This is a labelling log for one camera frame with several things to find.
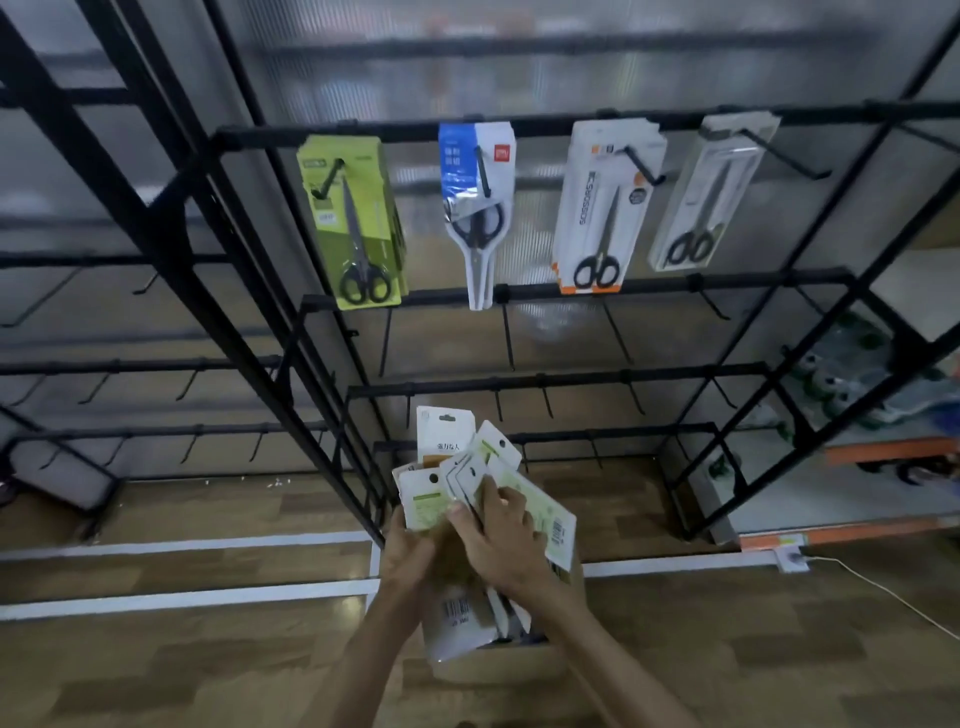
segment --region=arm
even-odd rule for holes
[[[370,610],[300,719],[300,728],[369,728],[403,644],[420,623],[422,586],[436,553],[429,536],[390,521],[380,588]]]
[[[473,568],[526,608],[570,663],[611,728],[698,728],[700,723],[623,648],[587,605],[550,569],[542,534],[533,532],[525,498],[483,484],[483,533],[461,503],[448,512]]]

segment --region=human hand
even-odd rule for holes
[[[420,623],[423,585],[437,555],[437,543],[429,533],[407,530],[405,523],[399,505],[390,518],[380,555],[380,588],[374,604],[386,604],[395,613],[398,628],[409,636]]]
[[[453,503],[447,518],[481,578],[535,615],[563,588],[544,555],[546,536],[534,531],[523,494],[513,488],[497,490],[490,477],[480,487],[483,533],[464,503]]]

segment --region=barcode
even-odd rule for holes
[[[470,613],[470,602],[465,597],[449,599],[444,602],[444,614],[447,619],[459,619]]]
[[[559,519],[553,521],[553,532],[550,534],[550,541],[556,546],[564,544],[564,525]]]

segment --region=white floor strip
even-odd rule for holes
[[[377,544],[370,544],[370,578],[373,579],[376,576],[380,575],[380,546]],[[376,590],[370,592],[367,595],[367,610],[370,609],[370,603],[373,601],[373,598],[376,596]]]
[[[601,561],[584,564],[584,577],[636,576],[643,573],[668,571],[698,571],[703,569],[736,569],[737,567],[776,566],[777,555],[773,551],[737,551],[734,553],[708,553],[696,556],[663,556],[655,559],[631,559],[630,561]]]
[[[712,553],[698,556],[666,556],[630,561],[604,561],[584,564],[584,577],[636,576],[645,573],[695,571],[704,569],[736,569],[739,567],[776,566],[777,554],[772,550]],[[371,553],[371,576],[379,572],[380,549]],[[217,607],[228,604],[255,604],[271,601],[323,599],[330,596],[366,596],[368,606],[380,580],[353,579],[314,584],[288,584],[273,587],[218,589],[209,592],[177,592],[165,595],[107,596],[97,599],[65,599],[28,604],[0,605],[0,621],[45,619],[77,615],[102,615],[120,612],[144,612],[156,609]]]
[[[280,536],[251,536],[243,539],[201,539],[193,541],[160,541],[148,544],[106,544],[103,546],[52,546],[0,551],[2,561],[30,561],[77,556],[111,556],[117,554],[168,553],[170,551],[204,551],[216,548],[265,548],[269,546],[322,546],[369,541],[366,531],[334,531],[331,533],[297,533]]]
[[[329,581],[318,584],[286,584],[276,587],[218,589],[211,592],[177,592],[166,595],[106,596],[98,599],[37,601],[0,606],[0,621],[108,615],[147,612],[156,609],[218,607],[226,604],[258,604],[269,601],[322,599],[329,596],[363,596],[376,591],[379,579]]]

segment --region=scissors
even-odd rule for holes
[[[493,217],[495,223],[493,230],[487,231],[488,221]],[[503,205],[497,203],[492,207],[484,207],[469,216],[469,229],[464,230],[458,222],[451,222],[450,227],[467,245],[469,257],[464,258],[467,261],[469,297],[471,308],[480,310],[484,306],[488,283],[492,278],[489,275],[491,268],[491,259],[493,248],[490,248],[491,242],[503,231],[504,214]]]
[[[604,223],[603,233],[600,236],[600,246],[597,255],[590,255],[580,261],[577,270],[573,272],[573,284],[577,288],[590,288],[596,284],[600,288],[609,288],[620,278],[620,263],[612,255],[607,255],[610,249],[610,238],[613,235],[613,220],[616,217],[616,204],[620,198],[620,188],[613,191],[613,204],[607,213],[607,222]]]
[[[700,214],[697,215],[697,222],[693,226],[693,230],[685,232],[674,240],[667,250],[666,262],[670,265],[681,265],[688,261],[702,263],[713,253],[717,238],[723,233],[724,226],[723,223],[718,223],[713,226],[713,230],[708,230],[707,225],[713,215],[713,209],[720,199],[720,192],[723,190],[724,184],[727,183],[730,167],[730,162],[725,162],[721,167],[720,174],[713,181],[707,199],[704,200],[704,206],[700,208]]]
[[[390,298],[393,285],[387,272],[378,265],[370,262],[367,250],[363,246],[363,235],[360,233],[360,219],[357,217],[357,208],[353,204],[353,195],[347,179],[344,185],[344,216],[347,218],[347,231],[350,242],[353,244],[353,261],[340,278],[340,295],[348,303],[360,305],[366,301],[383,303]]]

